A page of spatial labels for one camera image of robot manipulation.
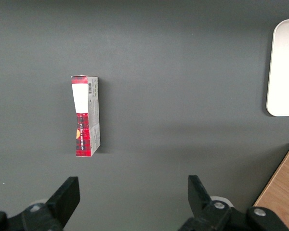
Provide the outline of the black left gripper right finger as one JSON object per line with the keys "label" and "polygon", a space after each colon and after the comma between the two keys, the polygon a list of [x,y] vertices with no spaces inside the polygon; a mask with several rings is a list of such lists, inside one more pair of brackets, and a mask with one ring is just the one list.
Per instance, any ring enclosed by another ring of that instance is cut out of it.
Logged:
{"label": "black left gripper right finger", "polygon": [[245,213],[220,199],[211,199],[197,175],[188,176],[188,202],[193,216],[180,231],[288,231],[272,210],[252,206]]}

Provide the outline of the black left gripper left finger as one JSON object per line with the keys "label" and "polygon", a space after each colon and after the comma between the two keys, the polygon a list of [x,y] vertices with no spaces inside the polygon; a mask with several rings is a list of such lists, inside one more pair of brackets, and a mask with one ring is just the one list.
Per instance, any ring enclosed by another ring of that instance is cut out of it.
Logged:
{"label": "black left gripper left finger", "polygon": [[62,231],[80,202],[79,179],[68,177],[45,203],[7,219],[8,231]]}

